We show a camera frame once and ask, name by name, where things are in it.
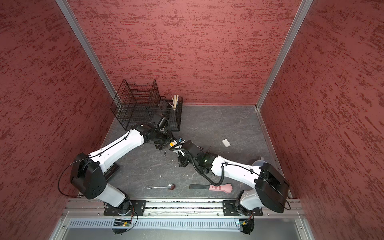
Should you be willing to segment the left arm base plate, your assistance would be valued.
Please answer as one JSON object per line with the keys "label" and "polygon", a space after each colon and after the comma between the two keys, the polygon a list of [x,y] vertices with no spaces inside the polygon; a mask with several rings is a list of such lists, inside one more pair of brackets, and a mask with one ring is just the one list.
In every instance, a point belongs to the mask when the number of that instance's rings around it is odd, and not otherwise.
{"label": "left arm base plate", "polygon": [[113,207],[110,204],[104,203],[104,216],[142,216],[146,203],[146,200],[125,200],[119,207]]}

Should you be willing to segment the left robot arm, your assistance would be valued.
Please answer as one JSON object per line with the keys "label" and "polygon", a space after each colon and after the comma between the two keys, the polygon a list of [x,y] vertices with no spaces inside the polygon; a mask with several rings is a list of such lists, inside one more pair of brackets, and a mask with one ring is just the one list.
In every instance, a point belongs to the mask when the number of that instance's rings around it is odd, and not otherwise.
{"label": "left robot arm", "polygon": [[129,195],[109,184],[107,176],[120,158],[143,144],[152,144],[158,150],[168,147],[175,138],[166,128],[167,123],[165,117],[156,114],[148,123],[133,126],[109,145],[88,155],[77,155],[70,165],[69,182],[88,200],[102,201],[114,215],[133,215]]}

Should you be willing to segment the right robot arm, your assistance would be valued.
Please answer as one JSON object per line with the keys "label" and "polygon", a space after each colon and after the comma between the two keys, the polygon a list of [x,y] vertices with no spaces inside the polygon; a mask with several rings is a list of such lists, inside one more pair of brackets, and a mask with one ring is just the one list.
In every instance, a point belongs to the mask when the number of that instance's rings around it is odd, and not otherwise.
{"label": "right robot arm", "polygon": [[170,151],[177,153],[180,167],[192,165],[216,189],[222,187],[225,178],[251,187],[238,195],[236,209],[241,214],[260,207],[279,214],[291,209],[291,206],[286,207],[288,180],[265,161],[258,160],[253,165],[233,162],[217,154],[205,153],[191,141],[175,144]]}

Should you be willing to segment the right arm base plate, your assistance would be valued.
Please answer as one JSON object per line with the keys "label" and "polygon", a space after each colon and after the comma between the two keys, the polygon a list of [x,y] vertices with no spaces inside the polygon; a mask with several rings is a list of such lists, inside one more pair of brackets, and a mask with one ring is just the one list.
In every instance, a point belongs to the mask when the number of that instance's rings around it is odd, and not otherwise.
{"label": "right arm base plate", "polygon": [[239,216],[239,217],[261,217],[263,216],[263,211],[261,208],[255,208],[252,211],[247,210],[242,207],[240,204],[237,204],[236,201],[224,200],[223,204],[223,213],[226,217]]}

